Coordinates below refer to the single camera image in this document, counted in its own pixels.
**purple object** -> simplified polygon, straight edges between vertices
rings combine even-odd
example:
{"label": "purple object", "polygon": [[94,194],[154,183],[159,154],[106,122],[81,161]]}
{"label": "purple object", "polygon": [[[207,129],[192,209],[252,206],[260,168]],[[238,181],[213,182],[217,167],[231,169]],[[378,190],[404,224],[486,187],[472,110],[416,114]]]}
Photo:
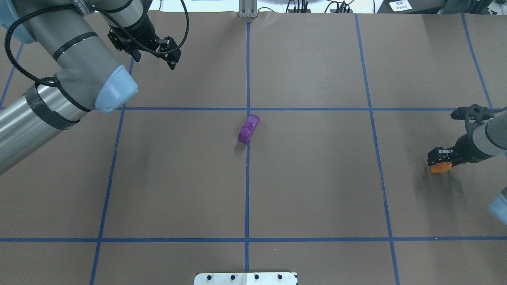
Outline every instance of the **purple object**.
{"label": "purple object", "polygon": [[238,141],[247,145],[248,142],[250,141],[250,138],[254,134],[257,124],[260,121],[261,121],[261,117],[254,115],[254,114],[250,114],[248,119],[246,119],[246,122],[243,125],[243,128],[241,129],[241,131],[239,131]]}

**orange object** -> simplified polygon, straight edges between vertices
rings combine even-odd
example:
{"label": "orange object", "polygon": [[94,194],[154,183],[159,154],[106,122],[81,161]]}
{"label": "orange object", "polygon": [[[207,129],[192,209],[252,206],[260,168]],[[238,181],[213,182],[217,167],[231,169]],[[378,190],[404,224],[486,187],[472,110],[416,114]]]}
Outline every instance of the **orange object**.
{"label": "orange object", "polygon": [[441,162],[431,167],[431,173],[445,173],[451,170],[452,162]]}

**white bracket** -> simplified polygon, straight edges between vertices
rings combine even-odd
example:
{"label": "white bracket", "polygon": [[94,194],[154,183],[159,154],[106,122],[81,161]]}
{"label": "white bracket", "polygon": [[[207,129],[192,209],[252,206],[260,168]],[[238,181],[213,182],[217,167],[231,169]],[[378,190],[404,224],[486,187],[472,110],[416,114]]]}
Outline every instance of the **white bracket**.
{"label": "white bracket", "polygon": [[240,18],[257,18],[257,0],[239,0]]}
{"label": "white bracket", "polygon": [[298,285],[293,272],[200,273],[194,285]]}

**white mounting plate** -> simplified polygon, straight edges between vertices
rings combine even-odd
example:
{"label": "white mounting plate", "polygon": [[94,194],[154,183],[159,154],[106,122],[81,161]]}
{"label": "white mounting plate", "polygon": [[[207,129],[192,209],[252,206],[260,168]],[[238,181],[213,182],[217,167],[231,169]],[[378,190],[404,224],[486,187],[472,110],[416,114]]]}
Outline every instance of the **white mounting plate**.
{"label": "white mounting plate", "polygon": [[194,278],[194,285],[298,285],[298,274],[292,272],[200,273]]}

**blue joint cover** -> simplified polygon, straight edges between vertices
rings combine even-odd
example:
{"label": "blue joint cover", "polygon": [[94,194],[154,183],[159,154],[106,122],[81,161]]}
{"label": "blue joint cover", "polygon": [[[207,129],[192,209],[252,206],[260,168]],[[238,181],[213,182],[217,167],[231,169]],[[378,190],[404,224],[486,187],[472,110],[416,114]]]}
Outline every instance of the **blue joint cover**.
{"label": "blue joint cover", "polygon": [[[8,29],[12,23],[19,19],[18,13],[16,9],[14,9],[14,5],[12,5],[11,0],[0,0],[0,25],[5,29]],[[18,26],[14,33],[12,34],[18,41],[31,44],[36,42],[36,40],[30,35],[28,30],[24,27],[24,25]]]}
{"label": "blue joint cover", "polygon": [[502,193],[489,204],[489,212],[507,225],[507,199]]}
{"label": "blue joint cover", "polygon": [[123,65],[113,71],[100,90],[95,108],[108,114],[137,94],[137,84]]}

